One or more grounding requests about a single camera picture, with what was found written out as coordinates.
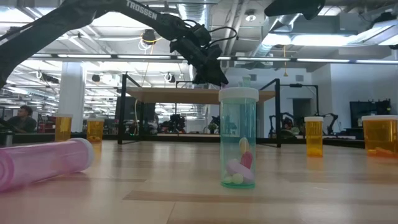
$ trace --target white lid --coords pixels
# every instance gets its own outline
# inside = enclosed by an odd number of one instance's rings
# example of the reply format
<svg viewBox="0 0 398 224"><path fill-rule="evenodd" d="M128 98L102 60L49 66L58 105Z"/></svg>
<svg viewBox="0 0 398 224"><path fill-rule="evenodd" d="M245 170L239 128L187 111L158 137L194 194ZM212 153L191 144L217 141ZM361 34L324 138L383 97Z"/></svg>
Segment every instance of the white lid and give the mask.
<svg viewBox="0 0 398 224"><path fill-rule="evenodd" d="M91 163L94 160L94 147L93 145L87 141L87 139L83 139L83 138L72 138L69 139L68 141L80 141L81 143L83 143L86 146L87 149L87 153L88 153L88 158L87 158L87 163L86 166L83 170L89 168L91 166Z"/></svg>
<svg viewBox="0 0 398 224"><path fill-rule="evenodd" d="M73 118L73 114L55 114L56 118Z"/></svg>
<svg viewBox="0 0 398 224"><path fill-rule="evenodd" d="M99 121L99 122L105 122L105 119L101 118L88 118L87 121Z"/></svg>
<svg viewBox="0 0 398 224"><path fill-rule="evenodd" d="M377 121L377 120L398 120L397 115L371 115L363 116L362 121Z"/></svg>
<svg viewBox="0 0 398 224"><path fill-rule="evenodd" d="M323 122L323 117L305 117L304 121L305 122L307 122L307 121L321 121L321 122Z"/></svg>
<svg viewBox="0 0 398 224"><path fill-rule="evenodd" d="M218 101L233 98L250 98L256 102L259 101L259 91L249 87L231 87L220 90L218 93Z"/></svg>

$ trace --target yellow container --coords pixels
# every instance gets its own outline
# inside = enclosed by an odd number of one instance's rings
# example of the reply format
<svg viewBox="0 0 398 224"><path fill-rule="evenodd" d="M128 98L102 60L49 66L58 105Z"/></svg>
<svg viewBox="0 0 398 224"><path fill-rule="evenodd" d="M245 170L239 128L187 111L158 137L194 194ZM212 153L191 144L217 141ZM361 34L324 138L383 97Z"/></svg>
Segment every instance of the yellow container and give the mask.
<svg viewBox="0 0 398 224"><path fill-rule="evenodd" d="M87 140L101 142L104 132L104 119L87 119Z"/></svg>
<svg viewBox="0 0 398 224"><path fill-rule="evenodd" d="M398 156L398 116L363 116L365 148L369 156Z"/></svg>
<svg viewBox="0 0 398 224"><path fill-rule="evenodd" d="M55 117L55 141L66 141L70 139L70 127L72 126L71 114L56 114Z"/></svg>
<svg viewBox="0 0 398 224"><path fill-rule="evenodd" d="M305 135L307 138L307 156L308 157L323 157L322 144L322 117L306 117L305 121Z"/></svg>

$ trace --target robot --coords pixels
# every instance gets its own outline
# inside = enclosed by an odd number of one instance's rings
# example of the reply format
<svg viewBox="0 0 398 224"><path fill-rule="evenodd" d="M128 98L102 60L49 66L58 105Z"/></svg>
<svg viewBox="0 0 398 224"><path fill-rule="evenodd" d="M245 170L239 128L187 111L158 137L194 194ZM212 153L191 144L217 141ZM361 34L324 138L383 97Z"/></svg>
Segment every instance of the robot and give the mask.
<svg viewBox="0 0 398 224"><path fill-rule="evenodd" d="M158 13L134 0L65 0L60 7L40 19L10 30L0 37L0 42L7 39L7 42L0 45L0 88L6 84L8 76L17 65L67 31L87 26L110 11L120 12L142 22L169 40L170 52L177 51L196 68L194 83L218 86L228 84L217 60L222 51L214 44L225 39L211 42L210 32L204 25L196 23L191 26L179 17Z"/></svg>

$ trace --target pillar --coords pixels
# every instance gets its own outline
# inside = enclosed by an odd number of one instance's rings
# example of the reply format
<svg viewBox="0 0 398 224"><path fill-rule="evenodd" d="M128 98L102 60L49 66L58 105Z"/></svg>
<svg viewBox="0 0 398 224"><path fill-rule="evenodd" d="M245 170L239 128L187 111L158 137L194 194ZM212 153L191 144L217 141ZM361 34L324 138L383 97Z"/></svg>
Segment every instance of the pillar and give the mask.
<svg viewBox="0 0 398 224"><path fill-rule="evenodd" d="M82 132L86 71L80 62L63 62L58 113L72 114L71 132Z"/></svg>

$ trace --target pink container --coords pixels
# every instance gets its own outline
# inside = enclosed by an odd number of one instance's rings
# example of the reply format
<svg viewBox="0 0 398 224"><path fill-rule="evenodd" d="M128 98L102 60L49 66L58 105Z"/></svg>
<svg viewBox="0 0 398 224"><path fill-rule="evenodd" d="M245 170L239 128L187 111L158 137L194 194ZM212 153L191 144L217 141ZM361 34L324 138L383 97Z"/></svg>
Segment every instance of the pink container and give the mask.
<svg viewBox="0 0 398 224"><path fill-rule="evenodd" d="M0 149L0 192L63 174L83 171L94 158L81 138L65 142Z"/></svg>

